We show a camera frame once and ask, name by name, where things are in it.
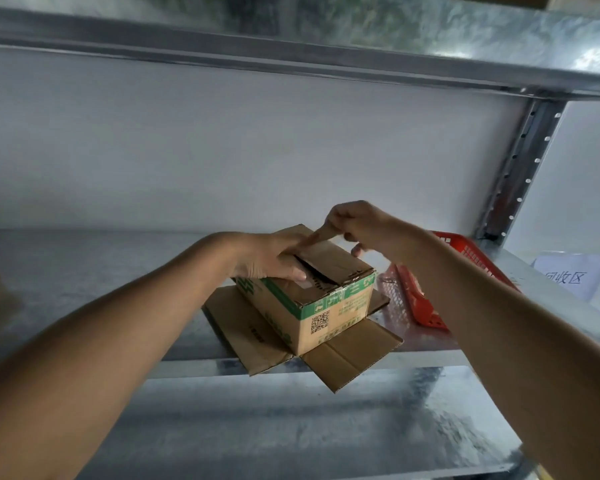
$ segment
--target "perforated metal post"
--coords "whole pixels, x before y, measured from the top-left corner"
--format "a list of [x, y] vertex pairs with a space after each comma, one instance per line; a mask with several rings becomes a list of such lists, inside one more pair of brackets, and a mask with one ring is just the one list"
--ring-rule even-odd
[[475, 231], [501, 246], [542, 163], [566, 101], [533, 99], [522, 117]]

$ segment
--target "white wall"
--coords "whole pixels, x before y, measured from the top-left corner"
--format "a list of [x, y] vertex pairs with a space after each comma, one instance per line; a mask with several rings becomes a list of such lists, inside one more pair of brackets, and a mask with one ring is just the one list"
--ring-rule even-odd
[[[569, 103], [505, 248], [600, 253], [600, 102]], [[600, 309], [600, 288], [593, 298]]]
[[524, 101], [0, 49], [0, 228], [471, 232]]

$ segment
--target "brown cardboard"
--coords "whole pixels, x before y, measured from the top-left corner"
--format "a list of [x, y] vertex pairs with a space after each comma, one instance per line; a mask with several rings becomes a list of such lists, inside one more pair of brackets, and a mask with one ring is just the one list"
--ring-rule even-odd
[[[378, 291], [374, 290], [373, 295], [374, 306], [388, 303], [388, 298]], [[205, 303], [205, 311], [209, 319], [215, 320], [250, 376], [294, 356], [237, 287], [218, 288]], [[401, 343], [400, 337], [365, 318], [301, 358], [336, 392]]]
[[[311, 235], [297, 225], [279, 231]], [[324, 241], [296, 255], [307, 281], [278, 278], [236, 283], [296, 354], [302, 355], [367, 316], [376, 270], [332, 242]]]

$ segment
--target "human hand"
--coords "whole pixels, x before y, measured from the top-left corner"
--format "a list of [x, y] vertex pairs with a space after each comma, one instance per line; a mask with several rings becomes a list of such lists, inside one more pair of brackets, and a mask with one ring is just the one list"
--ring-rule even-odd
[[351, 250], [353, 256], [359, 257], [367, 250], [387, 255], [390, 252], [389, 245], [402, 225], [406, 224], [369, 202], [359, 200], [341, 203], [331, 209], [323, 226], [307, 237], [300, 247], [342, 234], [346, 241], [357, 242]]
[[236, 256], [232, 277], [306, 279], [305, 272], [289, 252], [304, 239], [303, 235], [230, 232], [225, 233], [224, 238]]

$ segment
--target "open cardboard flap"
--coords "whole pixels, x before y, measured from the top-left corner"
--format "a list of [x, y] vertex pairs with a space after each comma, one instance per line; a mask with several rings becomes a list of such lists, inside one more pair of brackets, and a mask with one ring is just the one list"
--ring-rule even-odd
[[[389, 303], [374, 290], [369, 314]], [[213, 319], [250, 376], [286, 362], [294, 355], [263, 316], [235, 286], [218, 288], [205, 303]], [[402, 339], [365, 318], [302, 355], [333, 392], [341, 389], [402, 343]]]

